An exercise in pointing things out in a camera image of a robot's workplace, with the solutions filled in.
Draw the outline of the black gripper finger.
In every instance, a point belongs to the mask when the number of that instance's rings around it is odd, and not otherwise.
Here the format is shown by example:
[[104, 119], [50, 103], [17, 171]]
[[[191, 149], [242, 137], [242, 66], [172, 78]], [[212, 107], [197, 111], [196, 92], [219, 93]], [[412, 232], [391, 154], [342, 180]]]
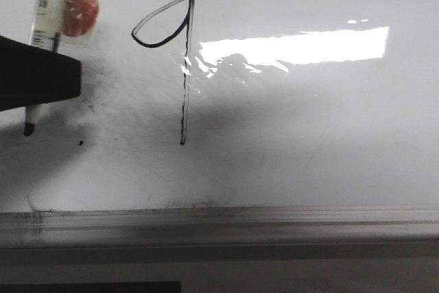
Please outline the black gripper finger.
[[46, 104], [81, 94], [79, 60], [1, 37], [1, 110]]

